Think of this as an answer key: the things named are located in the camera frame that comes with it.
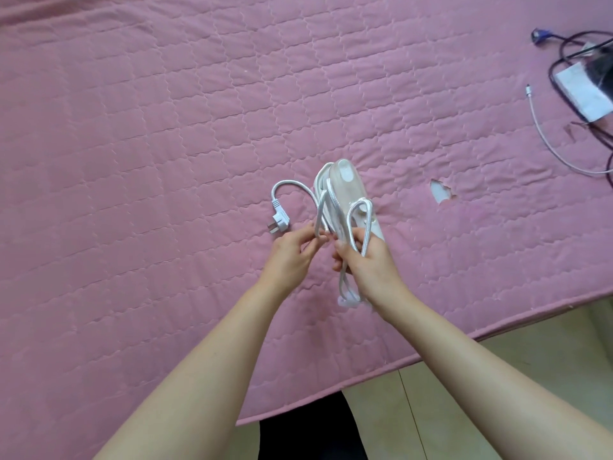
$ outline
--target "tile grout line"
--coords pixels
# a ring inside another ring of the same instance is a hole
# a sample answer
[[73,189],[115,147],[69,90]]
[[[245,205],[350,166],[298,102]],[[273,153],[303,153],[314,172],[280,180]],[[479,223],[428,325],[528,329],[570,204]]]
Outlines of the tile grout line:
[[422,450],[424,452],[425,460],[428,460],[428,455],[425,453],[424,441],[421,439],[421,434],[419,432],[418,422],[415,419],[415,414],[413,413],[413,407],[411,407],[411,401],[409,400],[409,395],[406,393],[405,382],[402,379],[402,374],[400,374],[400,370],[396,370],[398,372],[398,376],[400,377],[400,382],[402,384],[402,390],[405,392],[406,402],[409,404],[409,410],[411,411],[411,416],[413,418],[413,423],[415,424],[415,430],[418,432],[419,443],[422,445]]

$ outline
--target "person's left hand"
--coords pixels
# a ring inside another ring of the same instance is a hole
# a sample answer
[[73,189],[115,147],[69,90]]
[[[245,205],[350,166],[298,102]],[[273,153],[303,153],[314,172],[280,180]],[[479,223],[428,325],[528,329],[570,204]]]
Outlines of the person's left hand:
[[[327,241],[325,235],[315,237],[312,222],[298,231],[286,232],[273,242],[260,281],[277,288],[286,297],[302,283],[311,260]],[[309,244],[301,251],[306,242]]]

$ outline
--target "white plug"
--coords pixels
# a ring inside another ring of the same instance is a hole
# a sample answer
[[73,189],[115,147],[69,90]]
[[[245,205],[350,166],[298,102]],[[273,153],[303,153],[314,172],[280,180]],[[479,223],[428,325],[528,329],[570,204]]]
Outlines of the white plug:
[[268,225],[269,232],[275,234],[277,232],[285,232],[289,228],[289,216],[281,207],[281,202],[278,199],[272,199],[272,206],[276,213],[273,215],[272,223]]

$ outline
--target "hole in fabric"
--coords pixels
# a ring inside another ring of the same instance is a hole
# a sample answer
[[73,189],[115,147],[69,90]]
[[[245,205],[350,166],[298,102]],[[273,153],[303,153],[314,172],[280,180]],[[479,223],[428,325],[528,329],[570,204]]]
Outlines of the hole in fabric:
[[448,186],[434,179],[430,181],[430,190],[434,200],[436,200],[437,203],[441,203],[442,201],[449,200],[451,197],[453,197],[451,189]]

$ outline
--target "white rectangular object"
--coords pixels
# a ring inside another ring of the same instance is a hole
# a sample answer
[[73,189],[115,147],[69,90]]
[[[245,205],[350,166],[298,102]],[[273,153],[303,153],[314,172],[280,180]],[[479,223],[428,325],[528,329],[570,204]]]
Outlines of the white rectangular object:
[[558,72],[556,81],[589,122],[613,111],[613,102],[590,80],[583,63],[575,63]]

